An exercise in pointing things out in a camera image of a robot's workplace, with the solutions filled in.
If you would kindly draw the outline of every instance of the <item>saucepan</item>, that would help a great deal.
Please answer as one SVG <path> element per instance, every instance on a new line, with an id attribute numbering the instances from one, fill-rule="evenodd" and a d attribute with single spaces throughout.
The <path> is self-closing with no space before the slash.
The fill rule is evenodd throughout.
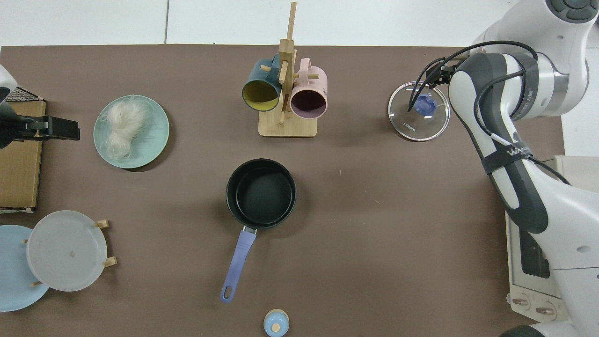
<path id="1" fill-rule="evenodd" d="M 226 203 L 233 217 L 244 227 L 220 294 L 223 302 L 233 300 L 257 230 L 281 224 L 291 214 L 295 199 L 293 177 L 285 166 L 274 160 L 250 160 L 233 172 L 226 187 Z"/>

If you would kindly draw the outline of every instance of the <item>wooden mug holder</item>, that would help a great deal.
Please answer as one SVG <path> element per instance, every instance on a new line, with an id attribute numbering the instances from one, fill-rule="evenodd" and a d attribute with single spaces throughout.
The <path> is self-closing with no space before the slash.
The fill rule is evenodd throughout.
<path id="1" fill-rule="evenodd" d="M 266 112 L 258 114 L 258 133 L 263 137 L 299 137 L 309 138 L 316 136 L 316 120 L 305 119 L 291 112 L 290 97 L 294 86 L 294 78 L 298 75 L 295 69 L 295 42 L 292 39 L 294 32 L 296 2 L 291 2 L 289 13 L 289 26 L 287 27 L 287 38 L 282 38 L 279 43 L 279 62 L 281 71 L 279 83 L 281 83 L 281 95 L 278 105 Z M 262 70 L 270 71 L 269 67 L 262 66 Z M 317 79 L 318 75 L 309 78 Z"/>

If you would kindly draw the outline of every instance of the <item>black cable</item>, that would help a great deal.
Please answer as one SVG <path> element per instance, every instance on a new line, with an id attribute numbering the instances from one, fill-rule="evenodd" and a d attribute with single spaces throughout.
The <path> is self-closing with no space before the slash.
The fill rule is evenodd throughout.
<path id="1" fill-rule="evenodd" d="M 427 84 L 428 84 L 428 83 L 429 83 L 429 82 L 432 80 L 432 77 L 433 77 L 433 76 L 435 76 L 435 72 L 436 72 L 436 71 L 438 71 L 439 69 L 441 69 L 441 67 L 442 67 L 442 66 L 444 66 L 444 65 L 446 65 L 446 64 L 447 64 L 449 61 L 453 60 L 454 58 L 456 58 L 456 57 L 457 57 L 457 56 L 459 56 L 460 54 L 463 54 L 463 53 L 465 53 L 465 52 L 467 52 L 467 51 L 469 51 L 469 50 L 473 50 L 473 49 L 476 49 L 476 48 L 479 48 L 479 47 L 492 46 L 492 45 L 495 45 L 495 44 L 507 44 L 507 45 L 510 45 L 510 46 L 517 46 L 517 47 L 524 48 L 524 49 L 526 49 L 527 51 L 529 51 L 529 52 L 532 54 L 532 56 L 533 56 L 533 58 L 534 58 L 535 60 L 538 60 L 538 59 L 539 59 L 539 56 L 538 56 L 537 52 L 536 52 L 536 51 L 535 51 L 535 50 L 534 50 L 532 47 L 530 47 L 530 46 L 529 46 L 529 45 L 527 45 L 527 44 L 520 43 L 520 42 L 516 42 L 516 41 L 504 41 L 504 40 L 498 40 L 498 41 L 488 41 L 488 42 L 481 42 L 481 43 L 473 44 L 473 45 L 472 45 L 472 46 L 470 46 L 470 47 L 466 47 L 466 48 L 463 48 L 463 49 L 460 49 L 460 50 L 458 50 L 457 52 L 455 52 L 455 53 L 451 54 L 449 57 L 445 58 L 445 60 L 441 61 L 441 62 L 440 62 L 440 63 L 439 63 L 439 64 L 438 64 L 438 65 L 435 67 L 435 70 L 434 70 L 434 71 L 431 73 L 431 75 L 430 75 L 430 76 L 428 76 L 428 77 L 427 77 L 427 78 L 424 80 L 423 84 L 422 84 L 422 85 L 420 86 L 420 88 L 418 89 L 418 93 L 416 94 L 416 96 L 415 96 L 415 97 L 417 98 L 417 97 L 420 95 L 420 93 L 421 93 L 421 92 L 422 92 L 422 90 L 424 89 L 424 86 L 425 86 L 425 85 L 427 85 Z M 410 105 L 408 106 L 408 112 L 412 110 L 412 108 L 414 107 L 414 104 L 415 104 L 415 103 L 416 103 L 416 100 L 412 100 L 412 101 L 410 102 Z"/>
<path id="2" fill-rule="evenodd" d="M 422 70 L 422 72 L 420 72 L 420 75 L 418 75 L 418 79 L 416 79 L 416 82 L 414 83 L 414 89 L 412 90 L 412 93 L 410 94 L 410 100 L 408 102 L 412 102 L 412 98 L 414 97 L 414 92 L 416 91 L 416 86 L 418 85 L 418 83 L 420 83 L 420 79 L 422 78 L 422 75 L 424 75 L 424 73 L 435 63 L 440 62 L 445 60 L 445 58 L 438 58 L 434 61 L 432 61 L 431 63 L 429 63 L 426 67 L 424 67 L 424 69 Z"/>
<path id="3" fill-rule="evenodd" d="M 503 75 L 501 77 L 497 77 L 496 79 L 490 81 L 489 83 L 485 84 L 485 86 L 483 87 L 483 89 L 478 93 L 478 95 L 476 95 L 476 99 L 474 100 L 474 118 L 476 119 L 476 122 L 479 124 L 480 128 L 487 133 L 487 135 L 491 135 L 492 132 L 485 126 L 485 124 L 482 121 L 482 114 L 480 113 L 480 100 L 483 99 L 483 97 L 486 95 L 486 93 L 493 87 L 493 85 L 496 85 L 499 82 L 503 82 L 509 79 L 513 79 L 514 77 L 518 77 L 518 76 L 522 76 L 524 75 L 524 70 L 520 70 L 517 71 L 515 73 L 511 73 L 508 75 Z"/>
<path id="4" fill-rule="evenodd" d="M 545 170 L 551 172 L 552 175 L 556 176 L 559 180 L 561 180 L 563 183 L 572 186 L 572 184 L 568 181 L 568 179 L 564 178 L 563 175 L 561 175 L 559 172 L 557 172 L 556 170 L 552 169 L 551 167 L 549 167 L 547 164 L 543 163 L 542 161 L 538 160 L 537 158 L 534 157 L 528 157 L 528 160 L 532 161 L 533 163 L 543 167 Z"/>

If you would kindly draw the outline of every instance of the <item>black clamp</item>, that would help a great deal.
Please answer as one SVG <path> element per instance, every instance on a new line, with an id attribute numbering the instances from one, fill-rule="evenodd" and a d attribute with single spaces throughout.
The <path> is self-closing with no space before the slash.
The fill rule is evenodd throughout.
<path id="1" fill-rule="evenodd" d="M 524 142 L 505 145 L 482 159 L 481 163 L 487 175 L 515 161 L 532 157 L 533 153 Z"/>

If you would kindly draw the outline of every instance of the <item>brown table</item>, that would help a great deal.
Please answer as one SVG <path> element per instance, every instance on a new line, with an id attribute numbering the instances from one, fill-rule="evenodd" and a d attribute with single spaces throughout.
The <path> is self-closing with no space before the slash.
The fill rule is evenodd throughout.
<path id="1" fill-rule="evenodd" d="M 264 336 L 273 308 L 289 336 L 498 336 L 532 321 L 506 303 L 504 212 L 459 120 L 426 143 L 400 138 L 389 96 L 455 49 L 298 47 L 329 77 L 313 139 L 258 135 L 241 99 L 252 64 L 276 46 L 4 47 L 2 65 L 79 121 L 81 141 L 44 145 L 33 227 L 50 212 L 107 218 L 119 264 L 89 288 L 49 290 L 0 315 L 2 336 Z M 171 138 L 147 167 L 104 162 L 92 140 L 115 98 L 146 95 Z M 564 153 L 559 118 L 517 123 L 539 158 Z M 219 292 L 241 224 L 225 186 L 252 158 L 284 164 L 298 185 L 292 215 L 258 233 L 231 304 Z"/>

